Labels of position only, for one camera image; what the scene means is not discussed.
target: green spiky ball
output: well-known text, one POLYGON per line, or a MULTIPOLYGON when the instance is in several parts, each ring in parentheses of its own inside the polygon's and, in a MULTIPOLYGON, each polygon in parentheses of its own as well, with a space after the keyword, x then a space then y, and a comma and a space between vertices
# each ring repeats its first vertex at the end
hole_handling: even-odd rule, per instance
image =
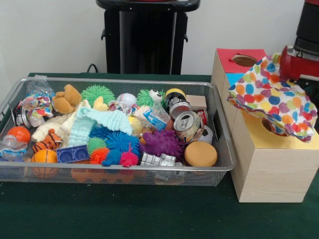
MULTIPOLYGON (((137 104, 138 106, 149 106, 153 107, 154 101, 152 98, 149 96, 149 90, 140 90, 137 96, 137 104)), ((161 102, 161 105, 165 108, 165 92, 164 91, 159 91, 159 94, 163 97, 163 100, 161 102)))
POLYGON ((88 153, 91 154, 97 148, 104 148, 106 147, 106 143, 101 138, 89 138, 88 144, 86 145, 86 149, 88 153))
POLYGON ((89 86, 81 95, 84 100, 89 102, 91 107, 93 107, 95 100, 100 96, 103 97, 103 103, 105 104, 115 100, 113 92, 109 88, 100 85, 89 86))

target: black cable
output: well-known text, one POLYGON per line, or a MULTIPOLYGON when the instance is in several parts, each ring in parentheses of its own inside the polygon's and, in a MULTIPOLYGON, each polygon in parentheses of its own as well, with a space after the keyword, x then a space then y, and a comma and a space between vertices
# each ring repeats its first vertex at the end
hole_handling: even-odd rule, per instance
POLYGON ((93 64, 93 63, 92 63, 91 65, 89 65, 89 68, 88 68, 88 70, 86 71, 86 73, 89 73, 89 72, 90 72, 90 70, 91 70, 92 66, 94 67, 95 72, 96 72, 96 73, 99 73, 98 68, 97 68, 97 67, 96 67, 96 65, 95 65, 95 64, 93 64))

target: white wall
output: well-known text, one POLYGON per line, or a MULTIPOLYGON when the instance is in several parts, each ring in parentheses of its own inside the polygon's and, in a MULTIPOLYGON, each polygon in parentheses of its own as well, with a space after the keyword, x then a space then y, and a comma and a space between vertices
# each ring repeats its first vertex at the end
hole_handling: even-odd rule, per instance
MULTIPOLYGON (((211 74, 219 48, 281 51, 292 44, 304 0, 202 0, 188 13, 183 74, 211 74)), ((0 0, 0 100, 29 72, 106 71, 104 10, 95 0, 0 0)))

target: brown teddy bear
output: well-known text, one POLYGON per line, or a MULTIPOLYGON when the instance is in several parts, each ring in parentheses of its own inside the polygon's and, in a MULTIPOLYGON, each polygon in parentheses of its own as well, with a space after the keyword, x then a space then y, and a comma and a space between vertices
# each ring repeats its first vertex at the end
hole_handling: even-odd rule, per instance
POLYGON ((53 99, 54 109, 61 114, 75 111, 75 106, 82 101, 81 94, 71 85, 64 87, 64 92, 57 92, 53 99))

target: metal basket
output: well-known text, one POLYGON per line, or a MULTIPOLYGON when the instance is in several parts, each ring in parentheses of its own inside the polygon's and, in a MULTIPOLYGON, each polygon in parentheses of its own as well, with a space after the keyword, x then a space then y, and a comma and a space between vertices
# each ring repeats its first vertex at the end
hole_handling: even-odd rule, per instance
MULTIPOLYGON (((11 109, 25 98, 27 85, 34 79, 29 77, 18 81, 0 105, 1 140, 14 126, 10 116, 11 109)), ((235 153, 218 91, 209 83, 70 78, 47 78, 47 81, 56 92, 63 91, 66 84, 72 84, 79 92, 88 86, 99 84, 108 87, 115 95, 125 92, 137 95, 141 89, 166 91, 170 88, 180 88, 189 95, 205 96, 208 126, 214 132, 212 145, 218 154, 217 163, 214 167, 132 166, 124 168, 121 165, 104 167, 73 163, 0 162, 0 181, 217 186, 225 173, 235 167, 235 153)), ((26 156, 32 157, 32 155, 30 145, 26 156)))

